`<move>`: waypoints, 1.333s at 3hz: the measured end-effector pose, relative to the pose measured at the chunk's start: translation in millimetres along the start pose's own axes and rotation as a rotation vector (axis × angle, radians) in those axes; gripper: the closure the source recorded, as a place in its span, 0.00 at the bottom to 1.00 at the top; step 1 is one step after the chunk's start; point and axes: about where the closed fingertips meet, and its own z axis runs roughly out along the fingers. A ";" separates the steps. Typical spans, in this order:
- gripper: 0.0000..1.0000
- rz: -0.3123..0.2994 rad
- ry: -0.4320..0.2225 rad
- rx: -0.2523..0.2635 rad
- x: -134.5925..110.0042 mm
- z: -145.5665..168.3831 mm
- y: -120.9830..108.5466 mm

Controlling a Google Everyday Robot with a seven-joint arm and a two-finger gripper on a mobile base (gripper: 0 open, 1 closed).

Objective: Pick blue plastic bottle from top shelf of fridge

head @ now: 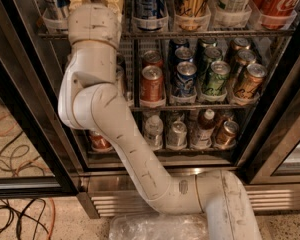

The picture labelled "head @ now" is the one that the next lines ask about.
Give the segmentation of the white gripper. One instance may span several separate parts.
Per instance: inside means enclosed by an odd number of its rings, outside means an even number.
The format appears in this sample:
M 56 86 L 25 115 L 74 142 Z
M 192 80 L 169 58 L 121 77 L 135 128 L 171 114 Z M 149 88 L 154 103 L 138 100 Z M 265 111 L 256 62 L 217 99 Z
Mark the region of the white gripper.
M 105 42 L 119 47 L 122 25 L 120 17 L 124 0 L 101 0 L 102 4 L 84 4 L 91 0 L 70 0 L 72 6 L 82 5 L 68 17 L 68 39 L 71 45 L 81 41 Z

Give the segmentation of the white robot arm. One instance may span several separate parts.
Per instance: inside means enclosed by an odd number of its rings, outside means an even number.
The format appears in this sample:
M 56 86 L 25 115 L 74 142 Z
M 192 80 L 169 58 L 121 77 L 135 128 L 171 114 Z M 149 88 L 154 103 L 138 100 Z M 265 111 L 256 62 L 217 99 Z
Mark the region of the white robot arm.
M 113 146 L 138 193 L 167 215 L 205 213 L 210 240 L 262 240 L 247 192 L 225 170 L 173 177 L 140 133 L 115 85 L 123 0 L 70 0 L 71 59 L 58 114 L 70 128 L 95 130 Z

